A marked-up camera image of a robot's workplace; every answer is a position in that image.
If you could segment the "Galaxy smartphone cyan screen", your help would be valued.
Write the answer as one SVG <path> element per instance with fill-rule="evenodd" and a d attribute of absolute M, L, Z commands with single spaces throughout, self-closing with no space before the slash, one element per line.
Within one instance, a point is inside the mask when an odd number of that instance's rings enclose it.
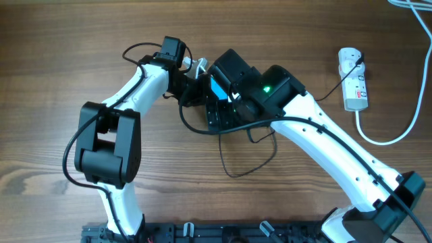
<path fill-rule="evenodd" d="M 213 92 L 213 94 L 216 96 L 216 98 L 218 100 L 228 100 L 228 95 L 227 93 L 222 89 L 222 87 L 220 87 L 220 85 L 218 85 L 218 83 L 215 81 L 215 79 L 213 77 L 211 77 L 211 91 Z"/>

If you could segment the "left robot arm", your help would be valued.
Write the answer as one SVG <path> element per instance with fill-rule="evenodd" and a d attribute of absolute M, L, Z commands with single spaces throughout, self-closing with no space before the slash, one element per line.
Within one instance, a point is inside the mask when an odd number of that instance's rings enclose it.
<path fill-rule="evenodd" d="M 166 36 L 158 51 L 133 61 L 134 75 L 114 95 L 80 110 L 74 166 L 83 184 L 101 196 L 107 214 L 103 228 L 111 242 L 139 242 L 145 226 L 135 194 L 141 157 L 141 119 L 159 97 L 180 98 L 206 71 L 205 58 L 193 59 L 178 38 Z"/>

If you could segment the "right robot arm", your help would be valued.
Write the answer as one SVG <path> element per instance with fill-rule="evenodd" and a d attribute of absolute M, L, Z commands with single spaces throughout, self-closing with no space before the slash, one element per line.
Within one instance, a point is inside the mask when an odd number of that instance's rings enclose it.
<path fill-rule="evenodd" d="M 227 94 L 236 94 L 234 115 L 243 126 L 266 124 L 297 144 L 342 188 L 350 199 L 321 224 L 332 242 L 386 242 L 414 215 L 425 181 L 414 172 L 399 173 L 368 153 L 320 108 L 305 86 L 289 71 L 272 65 L 264 73 L 250 67 L 234 50 L 209 68 Z"/>

